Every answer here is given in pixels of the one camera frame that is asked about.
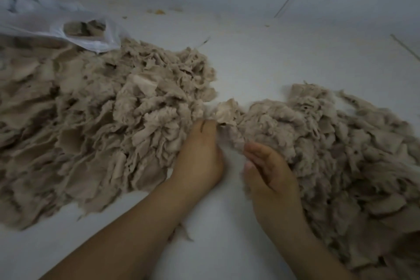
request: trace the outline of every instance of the white plastic bag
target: white plastic bag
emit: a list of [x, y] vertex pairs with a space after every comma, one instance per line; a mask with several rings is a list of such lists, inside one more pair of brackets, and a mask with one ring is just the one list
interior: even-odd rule
[[[105, 25], [103, 36], [73, 37], [64, 33], [66, 23], [92, 20]], [[120, 37], [128, 36], [109, 17], [88, 11], [77, 2], [57, 0], [0, 0], [0, 34], [61, 38], [97, 53], [118, 49]]]

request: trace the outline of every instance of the forearm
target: forearm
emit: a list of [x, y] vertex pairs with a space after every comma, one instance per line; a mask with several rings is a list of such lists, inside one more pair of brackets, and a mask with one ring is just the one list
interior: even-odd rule
[[47, 279], [141, 279], [156, 248], [199, 201], [171, 179], [48, 272]]
[[273, 242], [298, 280], [356, 280], [312, 234], [274, 237]]

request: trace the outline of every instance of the right hand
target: right hand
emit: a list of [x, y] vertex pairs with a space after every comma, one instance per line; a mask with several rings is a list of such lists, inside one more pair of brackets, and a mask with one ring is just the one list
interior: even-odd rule
[[244, 180], [251, 191], [257, 221], [278, 246], [313, 234], [303, 214], [299, 184], [284, 158], [272, 148], [250, 142]]

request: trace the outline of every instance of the white table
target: white table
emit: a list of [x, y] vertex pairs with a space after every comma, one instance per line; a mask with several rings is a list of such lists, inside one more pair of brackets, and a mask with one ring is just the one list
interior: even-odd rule
[[[292, 83], [346, 89], [391, 108], [419, 133], [420, 62], [389, 36], [339, 27], [306, 26], [276, 19], [233, 18], [139, 0], [69, 0], [108, 13], [135, 39], [170, 50], [200, 47], [218, 80], [216, 101], [241, 105], [284, 100]], [[163, 9], [165, 15], [147, 13]], [[176, 241], [165, 250], [154, 279], [288, 279], [287, 265], [260, 230], [242, 192], [244, 159], [226, 151], [226, 179], [186, 219], [194, 242]], [[0, 230], [0, 278], [37, 279], [90, 236], [123, 214], [144, 193], [125, 195], [104, 212], [80, 220], [74, 204], [22, 232]]]

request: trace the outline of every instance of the fingernail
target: fingernail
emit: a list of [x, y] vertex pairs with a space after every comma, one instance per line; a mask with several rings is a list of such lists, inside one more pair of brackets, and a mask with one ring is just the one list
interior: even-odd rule
[[254, 168], [254, 167], [255, 167], [255, 165], [254, 165], [253, 162], [247, 161], [244, 165], [244, 170], [250, 170], [251, 168]]

